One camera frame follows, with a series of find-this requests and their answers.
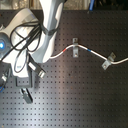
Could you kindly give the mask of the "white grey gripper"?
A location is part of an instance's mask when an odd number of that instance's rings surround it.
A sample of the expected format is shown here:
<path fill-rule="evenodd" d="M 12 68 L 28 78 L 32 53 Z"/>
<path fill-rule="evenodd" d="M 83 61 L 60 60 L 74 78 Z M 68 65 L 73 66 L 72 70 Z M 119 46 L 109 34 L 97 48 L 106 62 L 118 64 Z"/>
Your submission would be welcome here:
<path fill-rule="evenodd" d="M 45 71 L 38 64 L 29 62 L 29 60 L 30 57 L 26 50 L 16 51 L 15 58 L 11 63 L 15 87 L 22 88 L 21 94 L 27 104 L 33 102 L 27 89 L 32 87 L 32 70 L 36 72 L 40 78 L 45 76 Z"/>

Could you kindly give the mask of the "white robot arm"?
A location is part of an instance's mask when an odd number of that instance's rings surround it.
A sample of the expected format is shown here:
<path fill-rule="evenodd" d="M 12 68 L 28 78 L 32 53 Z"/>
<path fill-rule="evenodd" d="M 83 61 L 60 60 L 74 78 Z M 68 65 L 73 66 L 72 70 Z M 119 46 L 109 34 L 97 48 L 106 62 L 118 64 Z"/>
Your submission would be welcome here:
<path fill-rule="evenodd" d="M 65 0 L 39 0 L 42 20 L 29 8 L 18 10 L 10 23 L 0 29 L 0 62 L 9 63 L 2 75 L 2 90 L 10 74 L 15 78 L 28 78 L 31 71 L 43 78 L 45 71 L 39 63 L 46 63 L 53 53 L 54 41 Z"/>

